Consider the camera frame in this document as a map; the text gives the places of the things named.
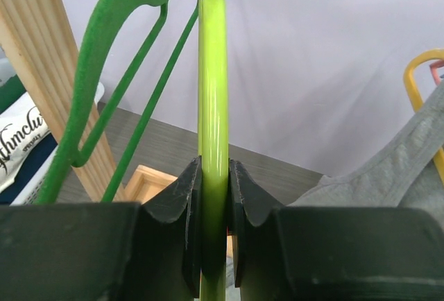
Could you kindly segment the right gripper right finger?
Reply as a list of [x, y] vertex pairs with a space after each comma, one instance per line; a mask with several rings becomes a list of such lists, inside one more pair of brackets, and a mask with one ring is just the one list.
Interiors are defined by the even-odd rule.
[[230, 162], [242, 300], [442, 300], [443, 231], [419, 209], [290, 207]]

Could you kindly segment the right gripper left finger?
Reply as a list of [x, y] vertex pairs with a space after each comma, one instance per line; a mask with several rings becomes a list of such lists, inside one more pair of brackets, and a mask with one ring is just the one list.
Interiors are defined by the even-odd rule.
[[201, 160], [147, 203], [1, 208], [2, 300], [193, 300]]

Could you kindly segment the grey tank top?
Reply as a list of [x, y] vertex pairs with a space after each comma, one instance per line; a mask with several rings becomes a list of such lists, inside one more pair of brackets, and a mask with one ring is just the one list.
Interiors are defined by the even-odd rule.
[[412, 207], [443, 220], [443, 182], [433, 157], [443, 147], [443, 86], [360, 168], [323, 176], [293, 206]]

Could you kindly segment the lime green hanger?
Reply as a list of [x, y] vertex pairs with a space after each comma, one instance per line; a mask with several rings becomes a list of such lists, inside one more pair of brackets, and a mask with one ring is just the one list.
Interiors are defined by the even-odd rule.
[[228, 52], [225, 0], [199, 0], [198, 154], [202, 157], [201, 300], [225, 299]]

